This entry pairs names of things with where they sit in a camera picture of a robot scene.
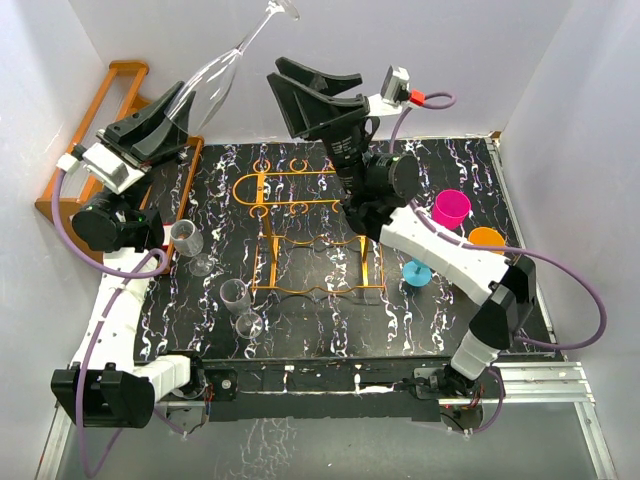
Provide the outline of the tall clear wine glass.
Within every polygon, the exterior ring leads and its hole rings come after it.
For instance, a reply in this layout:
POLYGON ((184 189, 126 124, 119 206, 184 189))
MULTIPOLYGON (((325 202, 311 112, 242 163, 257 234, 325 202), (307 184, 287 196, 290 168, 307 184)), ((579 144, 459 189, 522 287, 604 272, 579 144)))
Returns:
POLYGON ((291 1, 270 1, 259 22, 234 47, 200 67, 187 81, 181 97, 193 97, 190 111, 190 136, 201 133, 218 113, 226 101, 233 85, 236 72, 249 45, 256 39, 269 20, 276 14, 285 13, 293 20, 300 15, 291 1))

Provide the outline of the short clear wine glass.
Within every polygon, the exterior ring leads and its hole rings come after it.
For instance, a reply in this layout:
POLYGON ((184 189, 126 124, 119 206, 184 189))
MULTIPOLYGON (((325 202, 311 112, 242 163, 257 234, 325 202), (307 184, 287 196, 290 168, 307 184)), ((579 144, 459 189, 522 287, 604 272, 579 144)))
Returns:
POLYGON ((213 260, 203 251, 203 236, 191 220, 182 219, 175 222, 170 229, 170 239, 174 249, 181 256, 190 259, 189 270, 192 275, 204 277, 211 273, 213 260))

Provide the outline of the pink plastic wine glass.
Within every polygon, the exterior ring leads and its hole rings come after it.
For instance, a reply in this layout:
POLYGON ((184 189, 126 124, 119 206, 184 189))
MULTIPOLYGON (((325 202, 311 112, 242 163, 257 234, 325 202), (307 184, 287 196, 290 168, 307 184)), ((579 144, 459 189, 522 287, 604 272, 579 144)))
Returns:
POLYGON ((462 225, 470 210, 471 202, 463 192, 447 189, 436 196, 431 218, 436 224, 455 230, 462 225))

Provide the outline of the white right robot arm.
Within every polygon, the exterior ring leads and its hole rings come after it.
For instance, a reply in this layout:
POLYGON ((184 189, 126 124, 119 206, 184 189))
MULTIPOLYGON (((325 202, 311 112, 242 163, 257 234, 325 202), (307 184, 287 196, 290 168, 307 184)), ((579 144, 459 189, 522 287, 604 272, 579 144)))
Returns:
POLYGON ((286 57, 267 77, 292 138, 319 141, 346 194, 340 205, 351 229, 399 250, 459 287, 479 309, 435 389, 466 397, 482 374, 511 347, 535 304, 535 264, 482 249, 417 211, 419 164, 410 154, 374 153, 369 144, 383 115, 412 107, 438 110, 435 95, 409 87, 406 69, 391 67, 377 95, 344 97, 362 84, 358 74, 332 75, 286 57))

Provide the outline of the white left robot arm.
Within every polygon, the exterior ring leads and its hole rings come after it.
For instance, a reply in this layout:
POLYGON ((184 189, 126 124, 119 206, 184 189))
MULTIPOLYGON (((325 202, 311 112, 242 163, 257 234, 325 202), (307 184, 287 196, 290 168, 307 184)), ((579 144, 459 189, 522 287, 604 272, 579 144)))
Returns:
POLYGON ((187 148, 194 98, 178 81, 158 100, 99 130, 93 145, 76 144, 57 162, 54 226, 67 247, 101 274, 86 336, 71 364, 51 379, 52 393, 78 428, 140 429, 166 395, 177 391, 194 399, 205 390, 207 376, 193 353, 162 354, 143 366, 133 360, 146 291, 170 260, 159 212, 141 204, 152 172, 187 148), (103 188, 72 215, 67 230, 60 191, 79 168, 103 188))

